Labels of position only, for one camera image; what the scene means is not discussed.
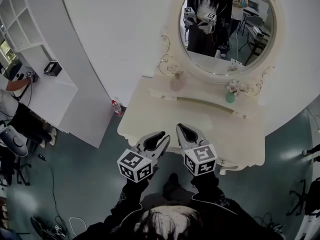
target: black box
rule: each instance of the black box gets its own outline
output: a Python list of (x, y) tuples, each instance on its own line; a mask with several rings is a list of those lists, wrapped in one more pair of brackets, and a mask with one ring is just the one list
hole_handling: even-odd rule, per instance
[(62, 70), (62, 68), (59, 65), (59, 63), (56, 62), (56, 61), (52, 61), (44, 69), (44, 74), (47, 75), (47, 76), (56, 77), (57, 75), (59, 75), (61, 70)]

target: office chair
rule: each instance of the office chair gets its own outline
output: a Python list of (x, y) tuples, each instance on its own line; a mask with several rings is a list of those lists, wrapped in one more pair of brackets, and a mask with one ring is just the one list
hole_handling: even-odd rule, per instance
[(23, 183), (26, 186), (30, 186), (29, 182), (26, 182), (23, 174), (22, 174), (22, 168), (28, 166), (31, 168), (31, 164), (25, 163), (21, 165), (21, 157), (18, 157), (18, 161), (16, 161), (16, 156), (15, 154), (10, 151), (9, 149), (0, 146), (0, 160), (1, 160), (1, 166), (0, 166), (0, 174), (3, 175), (5, 178), (7, 184), (10, 186), (12, 184), (12, 175), (16, 171), (16, 182), (18, 184), (21, 184), (22, 182), (19, 180), (23, 181)]
[(11, 229), (0, 228), (0, 236), (4, 240), (22, 240), (20, 235), (30, 235), (30, 233), (17, 233)]
[(303, 183), (302, 194), (297, 193), (294, 190), (290, 191), (291, 194), (295, 194), (298, 198), (298, 204), (293, 208), (291, 212), (288, 212), (286, 215), (292, 215), (295, 210), (300, 208), (300, 212), (296, 215), (299, 216), (302, 213), (304, 203), (305, 203), (305, 215), (316, 216), (317, 218), (320, 216), (320, 212), (314, 213), (316, 210), (320, 210), (320, 177), (311, 183), (309, 193), (306, 194), (306, 180), (301, 181)]

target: pink vase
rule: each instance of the pink vase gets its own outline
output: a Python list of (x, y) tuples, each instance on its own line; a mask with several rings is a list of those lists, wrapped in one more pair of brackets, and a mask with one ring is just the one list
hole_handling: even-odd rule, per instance
[(174, 77), (170, 81), (170, 89), (178, 92), (181, 91), (186, 85), (186, 78), (183, 73), (175, 73)]

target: flower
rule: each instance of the flower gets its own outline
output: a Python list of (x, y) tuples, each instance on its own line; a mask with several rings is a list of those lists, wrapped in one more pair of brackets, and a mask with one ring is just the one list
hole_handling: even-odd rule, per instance
[(241, 84), (237, 80), (233, 80), (232, 82), (229, 82), (229, 85), (226, 87), (226, 89), (229, 92), (234, 93), (234, 95), (237, 97), (240, 92), (243, 92), (245, 90), (245, 85)]

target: mirror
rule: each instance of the mirror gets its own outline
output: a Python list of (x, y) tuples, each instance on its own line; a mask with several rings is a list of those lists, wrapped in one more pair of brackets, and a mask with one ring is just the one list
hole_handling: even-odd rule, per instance
[(185, 0), (179, 25), (191, 60), (209, 73), (228, 76), (264, 55), (274, 17), (268, 0)]

